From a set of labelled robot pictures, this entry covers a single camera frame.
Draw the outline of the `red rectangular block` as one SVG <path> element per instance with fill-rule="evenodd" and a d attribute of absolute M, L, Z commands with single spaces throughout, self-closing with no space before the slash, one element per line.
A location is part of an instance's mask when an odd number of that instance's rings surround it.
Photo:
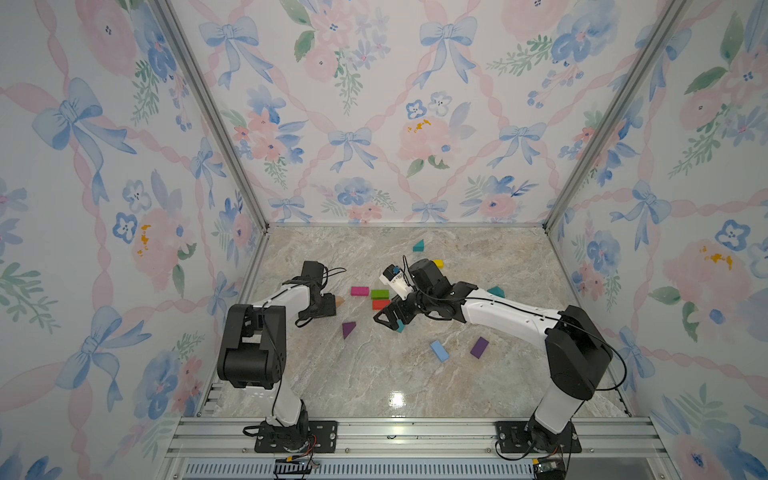
<path fill-rule="evenodd" d="M 380 310 L 388 307 L 389 305 L 390 305 L 390 301 L 389 300 L 374 300 L 372 302 L 372 308 L 375 311 L 380 311 Z"/>

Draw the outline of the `magenta rectangular block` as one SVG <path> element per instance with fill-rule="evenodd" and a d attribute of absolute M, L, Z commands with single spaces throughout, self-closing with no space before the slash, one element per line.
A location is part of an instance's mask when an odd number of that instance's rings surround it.
<path fill-rule="evenodd" d="M 355 297 L 368 297 L 370 295 L 369 287 L 353 286 L 350 289 L 350 294 Z"/>

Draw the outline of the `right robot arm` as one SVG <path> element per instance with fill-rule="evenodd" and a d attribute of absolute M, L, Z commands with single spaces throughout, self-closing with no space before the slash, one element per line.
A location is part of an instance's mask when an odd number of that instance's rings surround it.
<path fill-rule="evenodd" d="M 583 309 L 574 305 L 562 310 L 538 308 L 501 298 L 472 283 L 452 283 L 428 259 L 401 267 L 391 264 L 379 280 L 393 297 L 374 321 L 391 330 L 422 315 L 434 321 L 485 326 L 541 349 L 550 381 L 520 429 L 523 451 L 551 453 L 570 444 L 572 418 L 599 390 L 618 355 Z"/>

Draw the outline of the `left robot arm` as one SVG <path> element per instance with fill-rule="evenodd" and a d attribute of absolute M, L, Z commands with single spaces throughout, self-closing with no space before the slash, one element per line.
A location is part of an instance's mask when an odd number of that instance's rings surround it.
<path fill-rule="evenodd" d="M 258 452 L 304 454 L 316 445 L 305 402 L 285 379 L 287 327 L 336 315 L 336 298 L 324 291 L 329 276 L 325 265 L 306 261 L 269 297 L 235 304 L 226 314 L 216 372 L 233 388 L 255 393 L 264 419 L 243 434 L 255 440 Z"/>

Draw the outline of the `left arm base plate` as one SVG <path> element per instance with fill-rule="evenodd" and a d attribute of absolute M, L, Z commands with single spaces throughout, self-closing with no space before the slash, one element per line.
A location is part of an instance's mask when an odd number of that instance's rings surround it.
<path fill-rule="evenodd" d="M 334 453 L 338 439 L 336 421 L 300 420 L 292 426 L 262 421 L 255 433 L 254 451 L 271 454 Z"/>

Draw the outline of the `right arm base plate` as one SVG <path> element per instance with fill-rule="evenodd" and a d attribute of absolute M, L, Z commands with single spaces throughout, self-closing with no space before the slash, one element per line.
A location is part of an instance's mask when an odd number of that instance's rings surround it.
<path fill-rule="evenodd" d="M 534 420 L 508 420 L 494 423 L 497 442 L 503 454 L 581 453 L 582 445 L 574 424 L 568 422 L 560 433 L 553 433 Z"/>

